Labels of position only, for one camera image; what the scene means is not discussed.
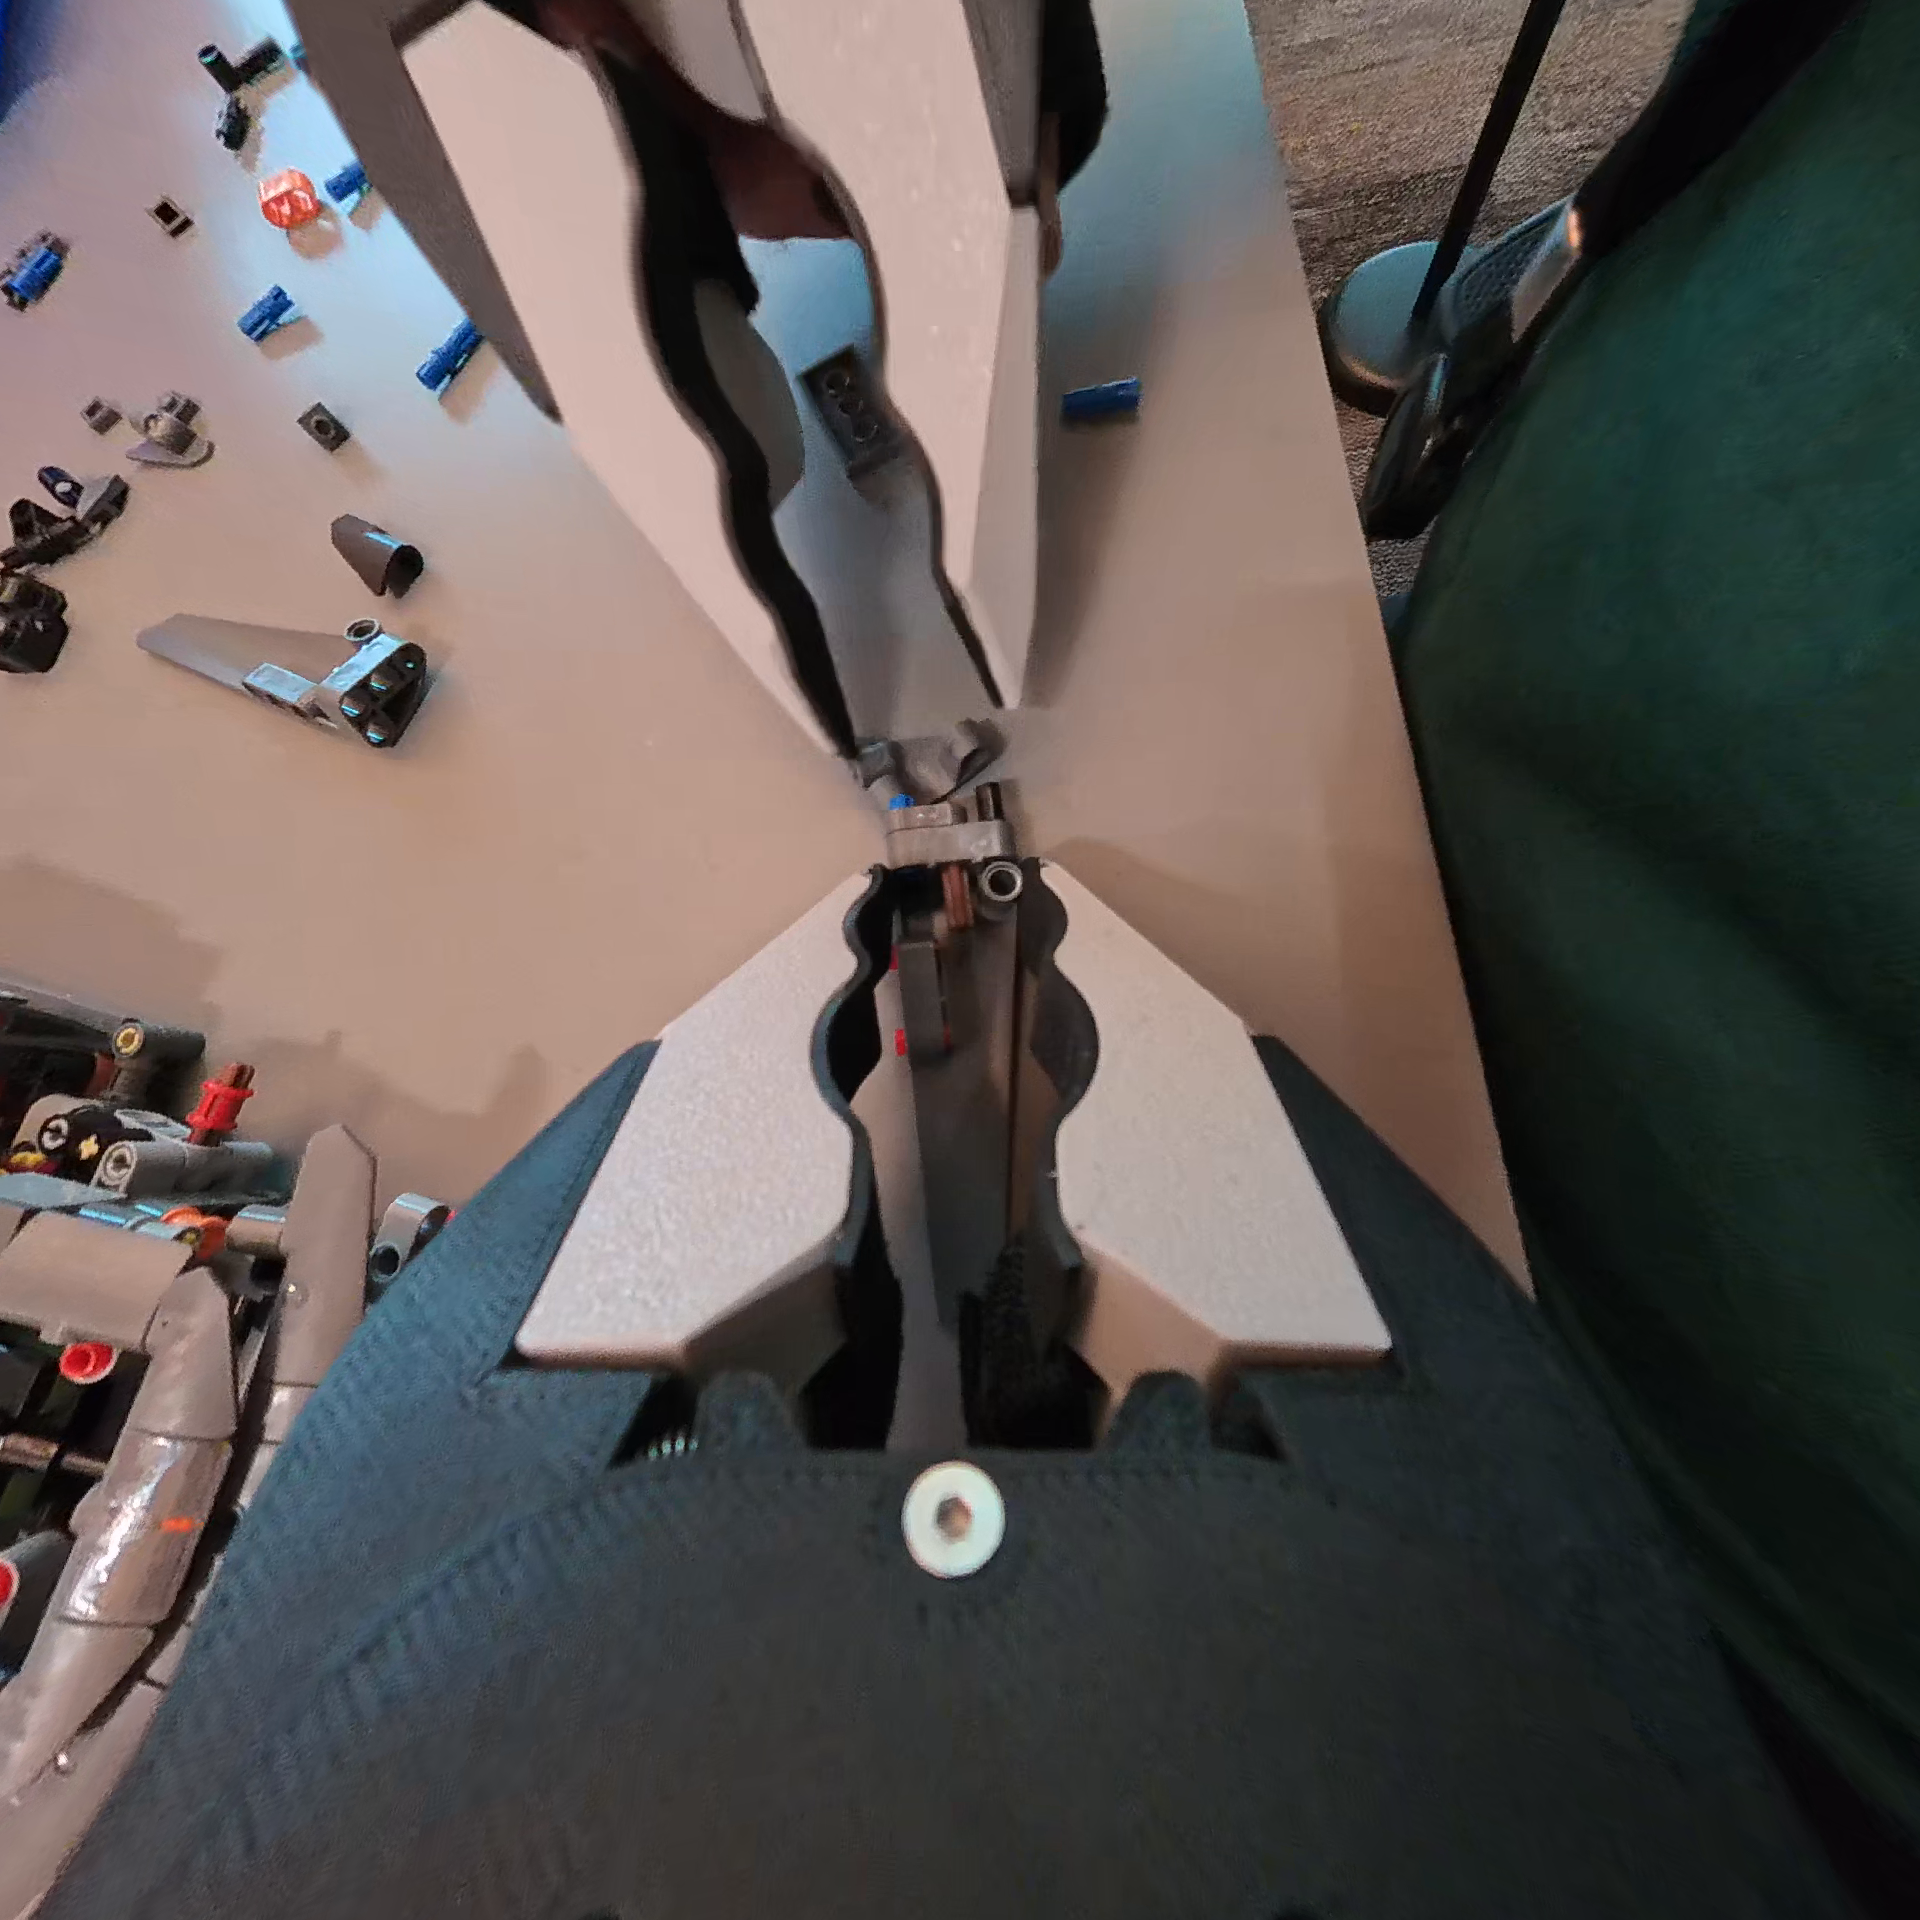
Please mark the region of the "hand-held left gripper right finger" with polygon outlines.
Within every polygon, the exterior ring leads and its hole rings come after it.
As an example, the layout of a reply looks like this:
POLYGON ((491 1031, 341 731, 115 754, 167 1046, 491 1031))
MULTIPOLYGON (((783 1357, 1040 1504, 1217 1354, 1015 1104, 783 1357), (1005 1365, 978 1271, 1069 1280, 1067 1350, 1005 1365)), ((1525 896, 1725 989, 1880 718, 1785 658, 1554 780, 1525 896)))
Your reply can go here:
POLYGON ((1093 1062, 1050 1190, 1079 1255, 1069 1342, 1097 1373, 1371 1365, 1392 1334, 1248 1023, 1081 879, 1050 960, 1093 1062))

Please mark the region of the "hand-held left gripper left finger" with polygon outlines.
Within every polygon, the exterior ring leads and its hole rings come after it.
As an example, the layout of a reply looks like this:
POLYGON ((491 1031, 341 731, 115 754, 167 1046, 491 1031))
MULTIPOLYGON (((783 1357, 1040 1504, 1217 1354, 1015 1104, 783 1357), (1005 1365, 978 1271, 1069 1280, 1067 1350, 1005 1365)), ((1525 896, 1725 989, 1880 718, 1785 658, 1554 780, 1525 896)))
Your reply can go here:
POLYGON ((520 1359, 822 1368, 889 1349, 855 1114, 887 958, 881 876, 857 870, 663 1031, 515 1330, 520 1359))

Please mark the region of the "round grey floor stand base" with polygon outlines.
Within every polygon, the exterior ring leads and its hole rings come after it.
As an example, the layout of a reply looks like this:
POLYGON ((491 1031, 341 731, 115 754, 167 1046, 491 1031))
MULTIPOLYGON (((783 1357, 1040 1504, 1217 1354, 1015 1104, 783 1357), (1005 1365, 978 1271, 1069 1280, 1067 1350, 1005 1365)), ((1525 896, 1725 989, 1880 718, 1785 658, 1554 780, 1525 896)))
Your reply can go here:
POLYGON ((1328 383, 1352 408, 1384 415, 1433 344, 1442 295, 1466 258, 1562 11, 1562 2, 1526 4, 1437 240, 1366 256, 1321 302, 1315 328, 1328 383))

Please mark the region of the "person's torso in green shirt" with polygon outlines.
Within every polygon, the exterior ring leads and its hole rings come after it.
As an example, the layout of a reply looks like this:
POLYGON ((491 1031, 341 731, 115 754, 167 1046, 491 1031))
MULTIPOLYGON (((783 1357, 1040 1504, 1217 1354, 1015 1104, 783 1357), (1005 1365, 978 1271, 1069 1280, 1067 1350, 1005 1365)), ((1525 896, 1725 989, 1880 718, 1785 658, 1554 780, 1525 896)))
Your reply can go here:
POLYGON ((1840 1882, 1915 1916, 1915 4, 1599 175, 1395 644, 1526 1262, 1840 1882))

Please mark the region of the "short grey lego wedge assembly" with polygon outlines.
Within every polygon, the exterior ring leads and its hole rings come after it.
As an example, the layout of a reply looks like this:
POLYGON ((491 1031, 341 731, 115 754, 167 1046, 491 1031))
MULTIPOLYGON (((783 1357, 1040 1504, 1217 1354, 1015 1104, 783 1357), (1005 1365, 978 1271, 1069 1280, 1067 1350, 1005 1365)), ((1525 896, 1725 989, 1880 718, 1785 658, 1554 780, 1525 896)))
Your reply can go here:
POLYGON ((425 650, 374 618, 359 618, 334 632, 168 614, 139 630, 134 647, 373 750, 401 741, 431 685, 425 650))

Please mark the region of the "grey and orange lego car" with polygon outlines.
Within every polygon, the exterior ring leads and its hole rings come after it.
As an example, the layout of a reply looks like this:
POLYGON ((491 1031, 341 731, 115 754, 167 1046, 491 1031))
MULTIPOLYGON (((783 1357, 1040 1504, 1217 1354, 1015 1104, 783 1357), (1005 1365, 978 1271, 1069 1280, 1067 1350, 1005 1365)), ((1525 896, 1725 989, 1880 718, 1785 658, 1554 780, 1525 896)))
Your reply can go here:
POLYGON ((344 1127, 246 1138, 250 1062, 5 980, 5 1810, 73 1808, 160 1704, 258 1483, 451 1208, 344 1127))

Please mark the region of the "flat grey lego plate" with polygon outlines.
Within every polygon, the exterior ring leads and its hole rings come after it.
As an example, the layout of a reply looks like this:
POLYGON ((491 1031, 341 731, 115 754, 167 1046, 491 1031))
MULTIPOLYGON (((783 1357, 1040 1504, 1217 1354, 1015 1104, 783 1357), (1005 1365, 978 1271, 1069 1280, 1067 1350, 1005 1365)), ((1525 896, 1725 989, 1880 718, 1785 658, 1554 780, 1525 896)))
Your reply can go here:
POLYGON ((799 372, 850 482, 864 482, 903 451, 903 430, 864 351, 847 343, 799 372))

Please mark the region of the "dark mesh office chair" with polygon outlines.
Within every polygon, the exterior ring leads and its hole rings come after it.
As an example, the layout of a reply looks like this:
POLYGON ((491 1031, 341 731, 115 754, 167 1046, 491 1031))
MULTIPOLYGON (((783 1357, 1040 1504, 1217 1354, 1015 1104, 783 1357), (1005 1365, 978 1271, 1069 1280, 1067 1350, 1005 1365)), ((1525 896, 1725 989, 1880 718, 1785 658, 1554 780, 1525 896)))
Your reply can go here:
POLYGON ((1514 221, 1486 247, 1464 248, 1429 316, 1424 334, 1429 351, 1450 351, 1463 334, 1509 306, 1531 258, 1554 236, 1570 203, 1571 197, 1566 195, 1514 221))

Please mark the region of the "long grey lego panel assembly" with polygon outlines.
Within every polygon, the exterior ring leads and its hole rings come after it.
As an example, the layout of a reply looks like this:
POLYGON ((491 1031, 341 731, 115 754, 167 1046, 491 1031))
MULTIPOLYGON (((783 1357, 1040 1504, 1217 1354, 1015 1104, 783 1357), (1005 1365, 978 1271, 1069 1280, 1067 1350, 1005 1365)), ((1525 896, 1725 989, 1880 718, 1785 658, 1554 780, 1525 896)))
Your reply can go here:
POLYGON ((896 1053, 909 1074, 941 1320, 985 1303, 1018 1255, 1038 1344, 1064 1332, 1081 1255, 1057 1196, 1057 1133, 1097 1043, 1062 971, 1064 900, 1023 854, 986 780, 885 814, 896 1053))

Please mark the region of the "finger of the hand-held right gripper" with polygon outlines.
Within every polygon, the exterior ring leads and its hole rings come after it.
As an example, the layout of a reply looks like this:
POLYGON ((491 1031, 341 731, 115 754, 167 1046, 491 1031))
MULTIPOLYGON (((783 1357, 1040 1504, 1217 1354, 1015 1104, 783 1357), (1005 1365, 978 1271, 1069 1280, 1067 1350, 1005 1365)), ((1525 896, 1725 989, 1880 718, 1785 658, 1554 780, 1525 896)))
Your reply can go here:
POLYGON ((938 578, 1016 707, 1040 576, 1040 28, 1021 2, 734 6, 775 127, 850 210, 880 386, 927 470, 938 578))
POLYGON ((753 678, 831 754, 857 730, 775 527, 783 375, 702 278, 681 136, 624 61, 461 4, 401 54, 583 464, 753 678))

